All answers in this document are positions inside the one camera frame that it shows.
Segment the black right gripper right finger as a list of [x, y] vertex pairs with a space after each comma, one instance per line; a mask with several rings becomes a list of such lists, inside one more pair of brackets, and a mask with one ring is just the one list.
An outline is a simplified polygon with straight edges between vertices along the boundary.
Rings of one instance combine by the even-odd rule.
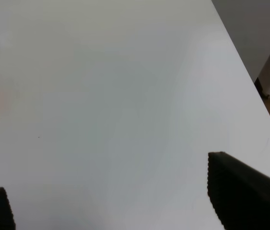
[[225, 152], [210, 152], [207, 194], [226, 230], [270, 230], [270, 177]]

